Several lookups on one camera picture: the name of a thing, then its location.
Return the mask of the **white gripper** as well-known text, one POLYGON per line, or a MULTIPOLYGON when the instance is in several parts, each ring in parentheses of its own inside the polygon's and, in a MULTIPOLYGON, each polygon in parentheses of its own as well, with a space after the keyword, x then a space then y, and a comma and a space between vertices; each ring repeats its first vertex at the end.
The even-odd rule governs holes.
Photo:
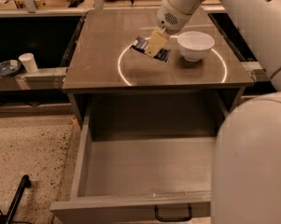
POLYGON ((192 10, 190 0, 162 0, 162 5, 157 11, 157 26, 151 34, 145 54, 151 58, 166 45, 170 35, 178 33, 188 23, 192 10))

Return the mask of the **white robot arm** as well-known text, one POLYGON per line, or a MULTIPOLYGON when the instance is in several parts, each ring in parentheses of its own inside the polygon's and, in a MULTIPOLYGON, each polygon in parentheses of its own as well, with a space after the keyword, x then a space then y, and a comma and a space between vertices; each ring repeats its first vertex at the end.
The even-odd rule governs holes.
MULTIPOLYGON (((179 32, 204 0, 163 0, 158 32, 179 32)), ((237 106, 214 147, 212 224, 281 224, 281 0, 220 0, 275 91, 237 106)))

